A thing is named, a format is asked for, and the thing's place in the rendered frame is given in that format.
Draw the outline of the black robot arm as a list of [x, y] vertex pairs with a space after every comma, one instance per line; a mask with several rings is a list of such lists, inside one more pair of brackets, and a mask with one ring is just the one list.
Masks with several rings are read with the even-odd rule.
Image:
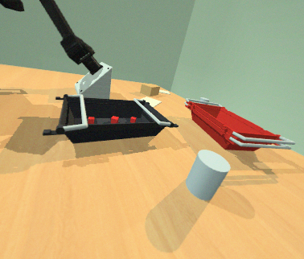
[[40, 2], [62, 36], [60, 44], [68, 57], [78, 65], [82, 63], [92, 75], [100, 70], [103, 66], [93, 57], [95, 51], [73, 33], [55, 0], [40, 0]]

